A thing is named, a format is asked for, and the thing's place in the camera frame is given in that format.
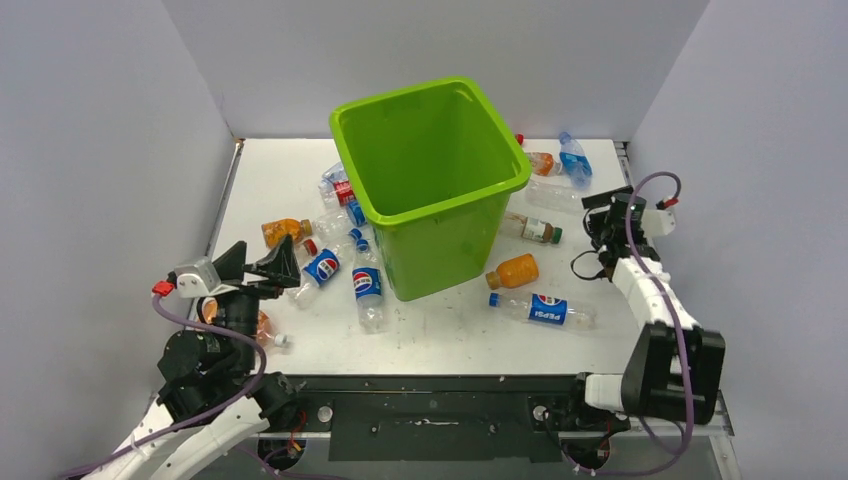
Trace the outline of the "small orange juice bottle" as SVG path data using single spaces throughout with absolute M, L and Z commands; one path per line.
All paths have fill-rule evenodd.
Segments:
M 492 290 L 518 288 L 538 278 L 539 268 L 530 253 L 506 260 L 485 275 L 487 285 Z

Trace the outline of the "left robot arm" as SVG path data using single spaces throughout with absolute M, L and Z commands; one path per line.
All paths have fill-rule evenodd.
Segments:
M 157 363 L 164 384 L 111 455 L 66 478 L 190 479 L 248 437 L 295 423 L 296 388 L 267 370 L 259 308 L 299 286 L 294 247 L 285 235 L 249 263 L 238 241 L 216 259 L 175 267 L 153 287 L 154 310 L 182 327 Z

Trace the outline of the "large clear white-cap bottle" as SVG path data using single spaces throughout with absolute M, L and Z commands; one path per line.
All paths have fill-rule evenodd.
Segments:
M 530 180 L 525 196 L 530 204 L 548 210 L 577 215 L 585 211 L 579 192 L 571 187 Z

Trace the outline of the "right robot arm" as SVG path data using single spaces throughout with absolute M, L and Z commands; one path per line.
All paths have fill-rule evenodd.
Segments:
M 708 424 L 718 400 L 726 343 L 683 307 L 654 248 L 676 227 L 675 199 L 656 207 L 622 187 L 584 197 L 584 230 L 598 256 L 598 278 L 614 285 L 639 336 L 621 374 L 585 373 L 565 402 L 569 421 L 590 428 L 606 411 Z

